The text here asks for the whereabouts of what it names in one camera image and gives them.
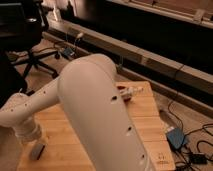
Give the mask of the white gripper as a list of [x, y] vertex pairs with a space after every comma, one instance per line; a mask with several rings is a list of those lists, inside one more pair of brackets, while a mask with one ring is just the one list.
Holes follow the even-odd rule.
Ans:
[[[38, 123], [23, 124], [14, 128], [15, 136], [22, 143], [28, 143], [39, 140], [42, 137], [42, 128]], [[48, 145], [48, 137], [44, 136], [41, 139], [42, 145]]]

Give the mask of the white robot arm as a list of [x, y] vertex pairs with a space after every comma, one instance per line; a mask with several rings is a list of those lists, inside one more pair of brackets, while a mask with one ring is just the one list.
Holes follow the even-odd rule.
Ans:
[[114, 62], [103, 54], [75, 59], [33, 95], [12, 95], [0, 108], [0, 126], [31, 134], [39, 129], [33, 115], [59, 103], [96, 171], [156, 171], [115, 75]]

